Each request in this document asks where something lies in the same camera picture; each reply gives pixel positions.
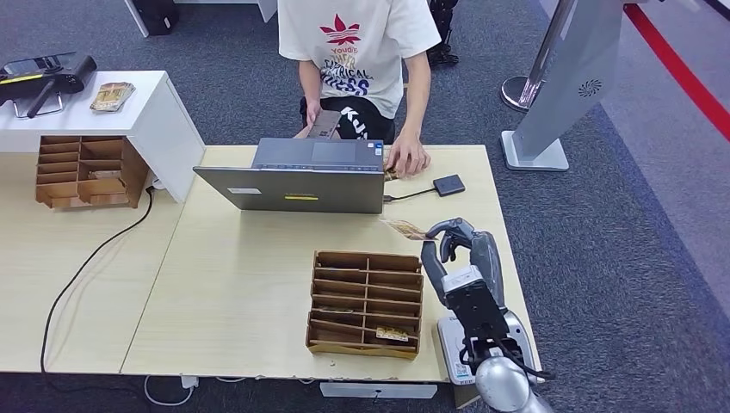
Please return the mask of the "person's left hand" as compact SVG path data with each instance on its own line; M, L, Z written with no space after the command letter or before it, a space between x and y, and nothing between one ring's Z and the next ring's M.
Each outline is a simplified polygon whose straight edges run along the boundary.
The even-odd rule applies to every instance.
M402 132L387 154L385 170L398 178L416 176L430 166L431 157L417 134Z

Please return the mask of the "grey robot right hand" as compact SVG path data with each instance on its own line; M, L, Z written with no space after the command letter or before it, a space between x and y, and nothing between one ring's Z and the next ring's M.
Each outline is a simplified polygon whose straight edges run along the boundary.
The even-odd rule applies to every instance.
M501 261L490 232L478 231L465 219L454 218L436 223L424 236L421 263L442 305L447 305L442 281L447 271L443 264L454 261L456 249L463 247L469 250L469 262L480 271L497 307L506 307Z

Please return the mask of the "person's right hand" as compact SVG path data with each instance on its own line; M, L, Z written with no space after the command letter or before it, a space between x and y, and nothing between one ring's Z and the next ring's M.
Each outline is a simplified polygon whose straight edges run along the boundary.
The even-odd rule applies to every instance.
M303 97L300 101L300 113L304 127L313 126L321 111L319 99L306 99Z

